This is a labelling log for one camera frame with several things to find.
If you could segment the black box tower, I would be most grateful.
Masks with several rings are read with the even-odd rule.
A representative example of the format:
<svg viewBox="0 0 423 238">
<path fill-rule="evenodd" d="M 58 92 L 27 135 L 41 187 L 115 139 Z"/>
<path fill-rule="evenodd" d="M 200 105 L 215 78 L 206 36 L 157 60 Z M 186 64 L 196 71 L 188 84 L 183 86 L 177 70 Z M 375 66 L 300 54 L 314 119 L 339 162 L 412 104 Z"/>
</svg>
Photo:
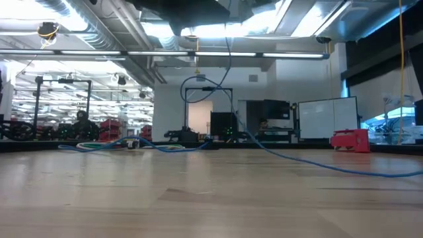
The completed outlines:
<svg viewBox="0 0 423 238">
<path fill-rule="evenodd" d="M 210 115 L 210 134 L 218 140 L 233 139 L 238 132 L 238 121 L 233 112 L 212 112 Z"/>
</svg>

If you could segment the white whiteboard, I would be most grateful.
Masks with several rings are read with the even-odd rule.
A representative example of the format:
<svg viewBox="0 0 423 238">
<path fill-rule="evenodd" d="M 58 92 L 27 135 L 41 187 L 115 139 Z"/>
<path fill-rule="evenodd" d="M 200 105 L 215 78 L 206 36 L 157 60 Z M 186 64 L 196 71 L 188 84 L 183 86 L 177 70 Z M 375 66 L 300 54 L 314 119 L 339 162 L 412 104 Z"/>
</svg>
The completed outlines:
<svg viewBox="0 0 423 238">
<path fill-rule="evenodd" d="M 334 131 L 359 128 L 356 97 L 298 103 L 299 138 L 329 139 Z"/>
</svg>

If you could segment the silver ventilation duct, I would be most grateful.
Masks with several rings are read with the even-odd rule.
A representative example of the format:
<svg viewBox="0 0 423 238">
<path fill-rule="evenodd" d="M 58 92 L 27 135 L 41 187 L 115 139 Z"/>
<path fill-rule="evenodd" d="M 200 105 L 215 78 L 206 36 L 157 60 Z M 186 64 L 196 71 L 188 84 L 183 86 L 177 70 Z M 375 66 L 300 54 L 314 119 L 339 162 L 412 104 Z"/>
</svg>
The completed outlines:
<svg viewBox="0 0 423 238">
<path fill-rule="evenodd" d="M 83 30 L 87 34 L 82 35 L 82 40 L 95 50 L 126 50 L 117 37 L 89 8 L 85 0 L 35 0 L 35 2 L 53 10 L 61 17 L 81 17 L 87 23 L 87 27 Z M 160 80 L 151 69 L 145 66 L 145 60 L 138 60 L 130 56 L 119 64 L 141 85 L 153 88 L 155 82 Z"/>
</svg>

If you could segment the long ceiling light bar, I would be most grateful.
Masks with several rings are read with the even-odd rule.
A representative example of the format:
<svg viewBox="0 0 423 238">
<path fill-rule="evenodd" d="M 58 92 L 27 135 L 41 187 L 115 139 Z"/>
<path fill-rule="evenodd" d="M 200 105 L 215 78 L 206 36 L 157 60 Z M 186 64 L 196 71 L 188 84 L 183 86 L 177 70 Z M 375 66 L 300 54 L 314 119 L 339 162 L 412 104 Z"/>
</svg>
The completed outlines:
<svg viewBox="0 0 423 238">
<path fill-rule="evenodd" d="M 61 55 L 61 56 L 163 56 L 163 57 L 236 57 L 325 60 L 328 54 L 318 53 L 264 53 L 264 52 L 197 52 L 197 51 L 102 51 L 102 50 L 22 50 L 0 49 L 0 54 Z"/>
</svg>

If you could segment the black cabinet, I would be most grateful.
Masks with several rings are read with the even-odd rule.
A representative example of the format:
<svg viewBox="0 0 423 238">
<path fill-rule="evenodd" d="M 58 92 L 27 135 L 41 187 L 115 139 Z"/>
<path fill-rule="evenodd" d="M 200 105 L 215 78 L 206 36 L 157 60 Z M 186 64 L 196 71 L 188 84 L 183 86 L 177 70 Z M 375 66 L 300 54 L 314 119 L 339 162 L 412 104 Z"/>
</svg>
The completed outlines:
<svg viewBox="0 0 423 238">
<path fill-rule="evenodd" d="M 275 126 L 278 120 L 290 121 L 290 104 L 283 100 L 248 100 L 246 102 L 246 128 L 260 143 L 290 143 L 292 128 Z M 259 119 L 268 121 L 269 129 L 259 130 Z"/>
</svg>

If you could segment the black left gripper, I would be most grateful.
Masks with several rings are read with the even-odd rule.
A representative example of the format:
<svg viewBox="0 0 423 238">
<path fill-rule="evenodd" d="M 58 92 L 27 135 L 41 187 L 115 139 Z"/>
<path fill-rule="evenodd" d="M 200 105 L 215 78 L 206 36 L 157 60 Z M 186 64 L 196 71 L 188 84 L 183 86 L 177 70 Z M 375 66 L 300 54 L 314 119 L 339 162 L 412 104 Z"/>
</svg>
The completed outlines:
<svg viewBox="0 0 423 238">
<path fill-rule="evenodd" d="M 230 11 L 216 0 L 132 0 L 132 5 L 169 21 L 175 36 L 181 36 L 185 27 L 224 23 L 230 16 Z"/>
</svg>

